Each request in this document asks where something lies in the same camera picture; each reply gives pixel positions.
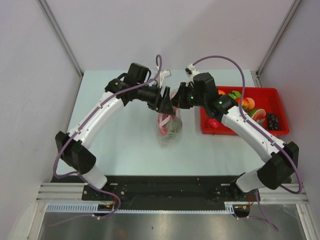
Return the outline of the green toy melon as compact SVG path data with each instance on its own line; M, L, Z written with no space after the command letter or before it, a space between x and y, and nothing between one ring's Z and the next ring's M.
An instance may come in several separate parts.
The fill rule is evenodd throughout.
M172 118L167 124L166 124L166 129L167 129L167 137L169 139L173 139L178 136L178 134L181 132L183 127L183 123L180 118L175 117Z

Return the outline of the clear pink-dotted zip bag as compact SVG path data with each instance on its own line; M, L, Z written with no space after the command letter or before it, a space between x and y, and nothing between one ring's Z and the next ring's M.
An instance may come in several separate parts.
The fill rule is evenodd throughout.
M157 116L157 140L162 147L177 142L182 135L181 109L173 107L175 115L159 113Z

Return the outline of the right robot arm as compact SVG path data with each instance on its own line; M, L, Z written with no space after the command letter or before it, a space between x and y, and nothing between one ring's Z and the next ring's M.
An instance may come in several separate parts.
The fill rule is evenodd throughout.
M264 162L262 167L237 177L230 188L235 200L242 201L255 189L275 190L292 174L298 173L299 147L293 141L285 143L273 136L244 112L240 102L228 94L219 94L208 72L194 75L191 82L180 83L171 102L180 109L203 108L209 117L249 144Z

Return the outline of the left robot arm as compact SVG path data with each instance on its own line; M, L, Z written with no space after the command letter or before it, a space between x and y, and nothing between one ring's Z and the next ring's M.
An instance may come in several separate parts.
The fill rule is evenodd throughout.
M55 136L57 158L75 169L75 173L85 182L93 185L93 194L100 200L110 196L111 188L89 149L107 121L133 100L146 102L151 110L160 114L175 114L170 88L162 89L161 86L163 80L171 76L171 72L159 69L154 85L149 85L145 80L150 73L147 67L132 63L126 73L107 84L100 100L77 126L67 133L60 131Z

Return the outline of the red toy chili pepper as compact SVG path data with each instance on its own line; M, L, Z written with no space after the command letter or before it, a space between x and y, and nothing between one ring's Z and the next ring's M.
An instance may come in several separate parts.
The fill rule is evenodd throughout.
M160 113L158 115L157 123L158 123L159 132L162 136L166 136L168 133L166 124L168 123L169 120L170 120L170 116L168 114Z

